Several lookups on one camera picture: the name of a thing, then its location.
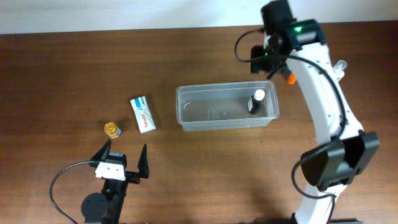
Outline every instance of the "toothpaste box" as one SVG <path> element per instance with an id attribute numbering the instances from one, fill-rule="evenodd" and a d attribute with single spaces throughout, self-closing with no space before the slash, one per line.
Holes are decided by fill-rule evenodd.
<path id="1" fill-rule="evenodd" d="M 141 134 L 155 130 L 155 123 L 149 111 L 146 98 L 144 96 L 141 96 L 130 100 L 130 103 L 132 109 L 134 110 L 134 113 L 136 114 L 138 128 Z"/>

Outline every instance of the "gray plastic bin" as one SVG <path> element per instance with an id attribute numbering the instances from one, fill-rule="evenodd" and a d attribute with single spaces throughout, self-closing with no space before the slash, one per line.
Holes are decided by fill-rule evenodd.
<path id="1" fill-rule="evenodd" d="M 263 107 L 249 113 L 248 102 L 264 90 Z M 186 131 L 267 126 L 279 116 L 275 86 L 270 81 L 180 86 L 176 90 L 177 121 Z"/>

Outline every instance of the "brown tabletop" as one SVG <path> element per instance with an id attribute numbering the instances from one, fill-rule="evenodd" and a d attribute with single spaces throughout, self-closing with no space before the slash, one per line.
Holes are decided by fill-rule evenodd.
<path id="1" fill-rule="evenodd" d="M 332 62 L 345 60 L 340 81 L 365 131 L 381 146 L 338 199 L 333 218 L 367 224 L 398 222 L 398 23 L 322 25 Z M 277 75 L 280 116 L 265 128 L 185 132 L 175 90 L 205 83 L 265 80 L 233 53 L 253 27 L 123 30 L 0 35 L 1 223 L 68 223 L 52 206 L 49 185 L 65 166 L 85 161 L 108 139 L 137 171 L 148 145 L 150 178 L 129 185 L 121 223 L 238 223 L 288 218 L 302 196 L 290 181 L 301 153 L 315 147 L 310 113 L 297 84 Z M 259 34 L 241 42 L 248 57 Z M 129 103 L 145 95 L 157 129 L 141 134 Z M 94 168 L 74 167 L 55 183 L 54 197 L 83 223 L 82 200 L 99 192 Z M 297 175 L 304 187 L 301 172 Z"/>

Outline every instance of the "orange cap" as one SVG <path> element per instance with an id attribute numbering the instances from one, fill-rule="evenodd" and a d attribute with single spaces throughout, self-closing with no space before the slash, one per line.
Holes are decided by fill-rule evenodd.
<path id="1" fill-rule="evenodd" d="M 287 83 L 294 84 L 296 82 L 296 77 L 294 77 L 293 73 L 291 73 L 287 79 Z"/>

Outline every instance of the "white backdrop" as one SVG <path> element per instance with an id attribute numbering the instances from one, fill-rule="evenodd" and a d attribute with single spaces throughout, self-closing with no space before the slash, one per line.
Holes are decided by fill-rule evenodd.
<path id="1" fill-rule="evenodd" d="M 0 0 L 0 34 L 262 24 L 268 0 Z M 290 0 L 299 20 L 398 19 L 397 0 Z"/>

